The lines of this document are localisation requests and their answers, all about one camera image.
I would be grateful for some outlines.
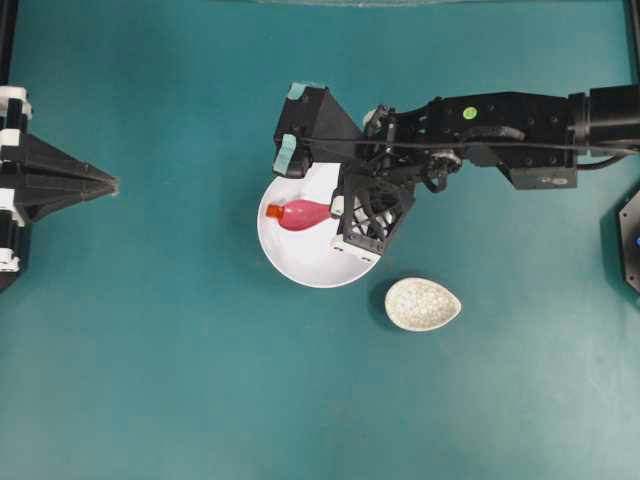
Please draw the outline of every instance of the white bowl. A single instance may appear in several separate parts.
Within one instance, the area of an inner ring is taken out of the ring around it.
[[[329,219],[307,230],[290,232],[266,216],[270,203],[282,205],[304,198],[329,204],[339,169],[338,164],[315,164],[303,179],[276,177],[258,207],[258,238],[265,255],[285,277],[307,287],[341,287],[359,279],[377,263],[365,263],[329,248],[338,220]]]

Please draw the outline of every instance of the pink bottle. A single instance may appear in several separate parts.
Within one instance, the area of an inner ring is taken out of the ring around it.
[[[284,205],[269,205],[267,217],[277,218],[286,230],[299,232],[317,225],[329,218],[329,205],[310,200],[293,200]]]

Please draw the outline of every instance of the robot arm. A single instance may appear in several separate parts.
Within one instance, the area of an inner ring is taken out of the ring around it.
[[[340,163],[332,248],[372,261],[383,255],[415,201],[418,183],[445,190],[467,160],[497,168],[516,189],[577,186],[579,170],[635,154],[640,87],[552,97],[505,92],[436,98],[398,113],[381,105],[361,131],[329,89],[293,84],[274,135],[274,173],[303,178],[314,162]],[[579,155],[611,155],[590,164]]]

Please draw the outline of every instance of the green surface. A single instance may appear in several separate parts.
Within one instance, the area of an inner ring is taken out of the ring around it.
[[[571,191],[464,168],[388,256],[297,286],[255,232],[292,80],[379,102],[631,80],[622,1],[332,9],[23,1],[32,130],[121,179],[37,225],[0,297],[0,479],[635,479],[640,318],[613,209],[636,160]],[[464,304],[392,328],[417,274]]]

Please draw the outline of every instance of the wire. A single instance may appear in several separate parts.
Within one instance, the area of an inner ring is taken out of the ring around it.
[[[355,145],[381,145],[386,147],[415,148],[415,149],[455,149],[461,147],[498,147],[498,148],[541,148],[551,150],[576,151],[589,149],[592,152],[614,153],[617,156],[637,155],[640,151],[631,148],[620,148],[605,145],[561,145],[557,143],[534,143],[534,142],[457,142],[457,143],[416,143],[416,142],[387,142],[384,140],[353,140],[345,138],[310,138],[299,139],[307,145],[314,144],[355,144]]]
[[[609,165],[613,165],[614,163],[618,163],[623,158],[626,158],[626,155],[614,155],[613,157],[607,158],[606,160],[602,160],[601,162],[596,163],[578,163],[576,168],[578,170],[600,170],[601,168],[608,167]]]

